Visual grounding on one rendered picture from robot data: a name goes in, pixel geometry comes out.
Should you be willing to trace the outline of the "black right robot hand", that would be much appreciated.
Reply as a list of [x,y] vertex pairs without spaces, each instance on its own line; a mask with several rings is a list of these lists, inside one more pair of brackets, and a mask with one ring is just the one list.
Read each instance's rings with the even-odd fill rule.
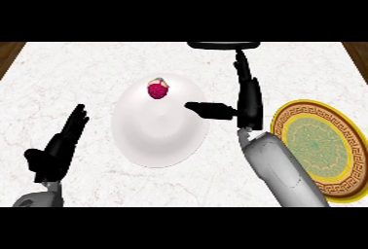
[[238,75],[236,108],[224,103],[187,102],[183,106],[202,119],[230,120],[236,118],[236,127],[263,129],[263,102],[257,79],[251,76],[248,62],[241,49],[236,49],[235,69]]

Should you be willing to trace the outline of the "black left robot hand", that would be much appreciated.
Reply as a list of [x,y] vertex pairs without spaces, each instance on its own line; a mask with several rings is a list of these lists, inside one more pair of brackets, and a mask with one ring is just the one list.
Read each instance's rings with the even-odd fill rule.
[[57,182],[66,176],[87,121],[84,105],[80,104],[68,117],[62,131],[53,135],[44,150],[26,149],[28,170],[35,173],[35,183]]

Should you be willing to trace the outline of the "pink frosted cupcake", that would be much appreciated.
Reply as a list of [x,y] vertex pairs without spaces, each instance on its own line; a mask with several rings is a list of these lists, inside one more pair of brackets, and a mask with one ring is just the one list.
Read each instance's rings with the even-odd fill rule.
[[148,94],[153,99],[161,99],[165,97],[168,93],[170,86],[165,83],[165,80],[162,78],[155,78],[148,83]]

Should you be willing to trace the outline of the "white plate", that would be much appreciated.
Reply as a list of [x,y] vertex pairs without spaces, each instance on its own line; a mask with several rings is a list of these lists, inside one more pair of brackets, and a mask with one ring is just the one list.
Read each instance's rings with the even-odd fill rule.
[[[148,83],[156,78],[168,85],[161,99],[148,93]],[[177,74],[148,75],[122,92],[112,114],[112,137],[122,155],[140,166],[171,166],[199,148],[210,123],[184,108],[187,102],[205,102],[205,97],[198,85]]]

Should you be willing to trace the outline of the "yellow brown patterned plate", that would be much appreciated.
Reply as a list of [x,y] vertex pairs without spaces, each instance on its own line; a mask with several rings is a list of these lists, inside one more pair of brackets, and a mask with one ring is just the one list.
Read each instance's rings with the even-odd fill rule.
[[334,107],[309,99],[288,102],[273,115],[270,132],[328,201],[349,203],[368,196],[368,139]]

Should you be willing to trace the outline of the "black rounded object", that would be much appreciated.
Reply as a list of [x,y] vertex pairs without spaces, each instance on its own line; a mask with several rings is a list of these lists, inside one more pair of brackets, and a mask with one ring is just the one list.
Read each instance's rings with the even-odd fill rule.
[[248,50],[260,46],[258,42],[187,42],[193,49],[201,50]]

